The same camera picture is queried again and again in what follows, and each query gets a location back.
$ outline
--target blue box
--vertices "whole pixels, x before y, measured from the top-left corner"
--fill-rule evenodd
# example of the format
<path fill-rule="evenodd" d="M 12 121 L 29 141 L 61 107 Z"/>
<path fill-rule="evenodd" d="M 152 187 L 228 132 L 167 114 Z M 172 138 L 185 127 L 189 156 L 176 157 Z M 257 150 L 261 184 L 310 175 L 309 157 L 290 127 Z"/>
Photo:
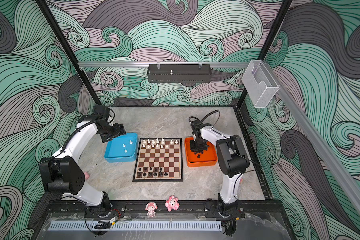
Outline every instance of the blue box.
<path fill-rule="evenodd" d="M 139 139 L 137 138 L 137 133 L 130 132 L 126 135 L 121 135 L 107 143 L 104 158 L 107 162 L 135 161 L 138 146 Z"/>

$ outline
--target robotic arm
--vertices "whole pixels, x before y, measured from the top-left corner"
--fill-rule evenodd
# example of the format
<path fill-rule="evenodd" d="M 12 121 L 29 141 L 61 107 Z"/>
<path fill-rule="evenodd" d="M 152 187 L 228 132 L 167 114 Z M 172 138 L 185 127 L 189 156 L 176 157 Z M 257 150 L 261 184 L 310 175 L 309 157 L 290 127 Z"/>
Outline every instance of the robotic arm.
<path fill-rule="evenodd" d="M 190 148 L 194 154 L 199 154 L 208 149 L 208 141 L 216 146 L 219 166 L 224 174 L 223 185 L 218 195 L 219 208 L 223 215 L 230 215 L 231 211 L 236 208 L 236 194 L 239 187 L 237 181 L 240 181 L 242 174 L 250 166 L 250 162 L 238 135 L 224 134 L 211 124 L 203 123 L 208 116 L 217 112 L 218 110 L 215 110 L 207 114 L 202 120 L 196 117 L 189 118 L 193 133 Z"/>
<path fill-rule="evenodd" d="M 124 135 L 123 124 L 112 124 L 110 108 L 96 105 L 93 114 L 83 115 L 79 119 L 76 131 L 51 158 L 43 158 L 39 164 L 44 190 L 63 197 L 73 196 L 85 202 L 87 206 L 99 206 L 110 210 L 108 195 L 94 189 L 85 181 L 84 173 L 77 165 L 82 151 L 89 140 L 99 134 L 102 142 Z"/>

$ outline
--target pink bear figurine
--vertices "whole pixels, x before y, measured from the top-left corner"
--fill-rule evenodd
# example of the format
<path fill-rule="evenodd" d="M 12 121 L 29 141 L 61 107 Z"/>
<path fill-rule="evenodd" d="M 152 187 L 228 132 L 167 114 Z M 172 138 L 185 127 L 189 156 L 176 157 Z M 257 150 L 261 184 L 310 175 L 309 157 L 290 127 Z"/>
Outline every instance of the pink bear figurine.
<path fill-rule="evenodd" d="M 154 217 L 156 215 L 155 209 L 157 209 L 157 205 L 154 202 L 149 202 L 145 206 L 145 210 L 148 211 L 147 216 L 148 217 Z"/>
<path fill-rule="evenodd" d="M 168 211 L 172 211 L 174 209 L 175 211 L 180 207 L 180 204 L 177 202 L 179 199 L 173 195 L 169 197 L 167 201 L 165 201 L 165 206 L 167 207 Z"/>

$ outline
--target wave pattern wallpaper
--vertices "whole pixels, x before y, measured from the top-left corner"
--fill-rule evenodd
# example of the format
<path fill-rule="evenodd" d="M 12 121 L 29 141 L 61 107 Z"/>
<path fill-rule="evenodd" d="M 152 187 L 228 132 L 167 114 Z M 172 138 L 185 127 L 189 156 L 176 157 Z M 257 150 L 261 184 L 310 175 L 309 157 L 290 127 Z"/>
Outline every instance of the wave pattern wallpaper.
<path fill-rule="evenodd" d="M 290 9 L 266 61 L 360 186 L 360 0 Z M 276 95 L 245 123 L 298 239 L 360 239 L 360 216 Z"/>
<path fill-rule="evenodd" d="M 45 205 L 21 184 L 58 150 L 90 102 L 85 88 L 65 96 L 77 75 L 34 0 L 0 0 L 0 240 L 30 239 Z M 45 194 L 38 168 L 25 181 L 33 201 Z"/>
<path fill-rule="evenodd" d="M 281 1 L 48 0 L 48 6 L 79 61 L 247 62 L 257 59 Z M 184 85 L 149 83 L 147 68 L 86 71 L 107 105 L 236 105 L 244 88 L 244 69 L 217 68 L 211 83 Z"/>

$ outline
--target orange box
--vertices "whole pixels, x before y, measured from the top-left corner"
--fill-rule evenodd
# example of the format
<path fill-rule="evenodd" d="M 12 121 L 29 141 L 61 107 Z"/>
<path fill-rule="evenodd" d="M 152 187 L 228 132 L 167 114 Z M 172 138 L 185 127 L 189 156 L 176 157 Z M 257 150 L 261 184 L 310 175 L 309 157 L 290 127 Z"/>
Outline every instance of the orange box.
<path fill-rule="evenodd" d="M 217 154 L 215 146 L 210 142 L 208 144 L 208 150 L 203 153 L 194 154 L 190 147 L 189 142 L 193 140 L 193 137 L 187 137 L 184 141 L 185 143 L 185 155 L 187 156 L 187 166 L 188 167 L 204 167 L 204 166 L 213 166 L 217 162 Z"/>

